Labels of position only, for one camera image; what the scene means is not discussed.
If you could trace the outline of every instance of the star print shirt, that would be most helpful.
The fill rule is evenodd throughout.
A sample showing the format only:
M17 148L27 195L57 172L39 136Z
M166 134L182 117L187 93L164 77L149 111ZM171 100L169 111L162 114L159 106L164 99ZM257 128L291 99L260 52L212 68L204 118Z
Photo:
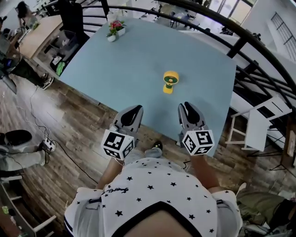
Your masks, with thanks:
M196 177L162 158L128 164L104 190L79 188L65 212L65 226L75 237L124 236L160 210L197 237L235 237L242 226L233 192L211 194Z

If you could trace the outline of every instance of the black star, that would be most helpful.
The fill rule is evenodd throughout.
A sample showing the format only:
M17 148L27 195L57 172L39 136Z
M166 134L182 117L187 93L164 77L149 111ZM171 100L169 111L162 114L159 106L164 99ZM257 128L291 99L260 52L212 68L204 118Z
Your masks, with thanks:
M120 211L117 211L115 214L116 214L117 216L123 216L122 212L120 212Z

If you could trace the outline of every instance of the white vase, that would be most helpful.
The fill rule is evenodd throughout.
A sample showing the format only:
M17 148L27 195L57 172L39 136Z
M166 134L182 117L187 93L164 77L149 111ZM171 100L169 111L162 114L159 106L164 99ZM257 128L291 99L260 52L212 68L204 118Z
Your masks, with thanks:
M125 28L122 28L121 30L117 31L119 36L122 36L125 34Z
M109 42L113 42L113 41L116 40L116 36L115 36L115 35L111 35L111 36L107 37L107 40L108 40Z

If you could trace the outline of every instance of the white cube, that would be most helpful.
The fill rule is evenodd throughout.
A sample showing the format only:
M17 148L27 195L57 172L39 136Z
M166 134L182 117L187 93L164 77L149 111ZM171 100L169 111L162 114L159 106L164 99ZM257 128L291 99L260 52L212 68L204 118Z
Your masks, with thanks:
M135 147L135 139L132 136L106 129L101 147L108 156L124 160Z
M212 130L188 131L182 143L191 156L207 154L215 145Z

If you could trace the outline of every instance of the blue table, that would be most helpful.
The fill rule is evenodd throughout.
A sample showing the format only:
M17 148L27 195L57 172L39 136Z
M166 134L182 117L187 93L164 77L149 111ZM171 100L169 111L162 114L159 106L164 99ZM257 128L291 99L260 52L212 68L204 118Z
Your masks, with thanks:
M176 141L181 131L178 105L191 102L204 114L217 146L231 100L234 61L163 25L140 19L125 23L125 35L112 43L106 39L108 25L101 27L60 80L117 111L142 105L142 123ZM180 77L173 94L162 92L163 74L169 70Z

